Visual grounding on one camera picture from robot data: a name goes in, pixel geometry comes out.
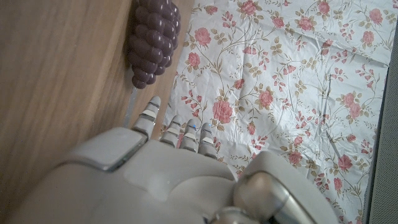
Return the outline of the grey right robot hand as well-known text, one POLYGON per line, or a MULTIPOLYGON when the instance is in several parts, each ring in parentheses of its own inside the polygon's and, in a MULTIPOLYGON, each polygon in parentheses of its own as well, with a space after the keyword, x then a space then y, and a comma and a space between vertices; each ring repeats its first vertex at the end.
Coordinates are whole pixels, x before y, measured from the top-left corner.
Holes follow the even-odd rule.
POLYGON ((214 155, 211 129, 176 116, 150 135, 160 98, 132 129, 113 128, 71 150, 30 191, 9 223, 336 223, 300 172, 269 151, 235 177, 214 155))

